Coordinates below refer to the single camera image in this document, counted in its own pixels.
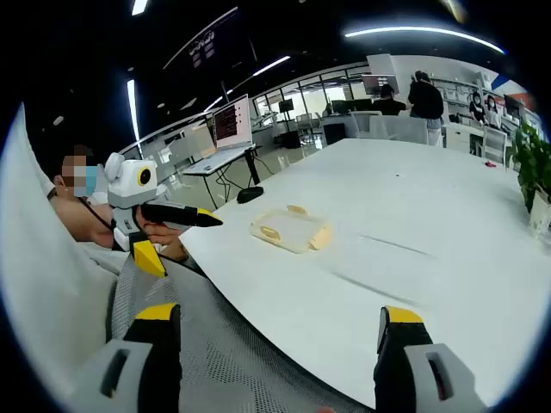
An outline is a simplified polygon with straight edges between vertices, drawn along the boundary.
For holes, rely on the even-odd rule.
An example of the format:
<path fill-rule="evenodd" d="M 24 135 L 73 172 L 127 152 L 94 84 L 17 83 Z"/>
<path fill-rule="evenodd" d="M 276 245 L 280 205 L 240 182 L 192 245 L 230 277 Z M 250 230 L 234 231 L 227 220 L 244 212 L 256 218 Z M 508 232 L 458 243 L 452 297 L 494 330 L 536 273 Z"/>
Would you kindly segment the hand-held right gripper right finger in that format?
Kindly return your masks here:
<path fill-rule="evenodd" d="M 487 411 L 473 373 L 407 309 L 381 308 L 374 382 L 378 412 Z"/>

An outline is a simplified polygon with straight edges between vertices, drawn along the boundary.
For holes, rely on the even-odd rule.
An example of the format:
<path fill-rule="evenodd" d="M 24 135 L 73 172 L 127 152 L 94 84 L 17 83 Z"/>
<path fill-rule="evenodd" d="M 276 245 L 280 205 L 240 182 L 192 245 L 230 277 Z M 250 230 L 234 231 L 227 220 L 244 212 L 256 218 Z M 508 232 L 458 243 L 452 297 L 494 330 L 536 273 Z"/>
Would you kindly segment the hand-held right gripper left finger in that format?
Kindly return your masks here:
<path fill-rule="evenodd" d="M 138 313 L 121 339 L 109 341 L 83 366 L 67 402 L 70 412 L 177 412 L 180 305 Z"/>

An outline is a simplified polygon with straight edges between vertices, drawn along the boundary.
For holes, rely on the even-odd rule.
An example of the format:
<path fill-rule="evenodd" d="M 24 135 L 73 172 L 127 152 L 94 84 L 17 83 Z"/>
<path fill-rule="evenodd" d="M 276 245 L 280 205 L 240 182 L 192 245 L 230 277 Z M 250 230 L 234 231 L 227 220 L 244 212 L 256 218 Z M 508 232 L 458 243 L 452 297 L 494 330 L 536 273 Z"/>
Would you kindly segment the person's left hand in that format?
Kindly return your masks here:
<path fill-rule="evenodd" d="M 148 239 L 153 244 L 160 245 L 160 252 L 163 256 L 176 262 L 184 262 L 189 258 L 189 253 L 179 238 L 183 234 L 182 231 L 150 221 L 146 221 L 142 226 Z"/>

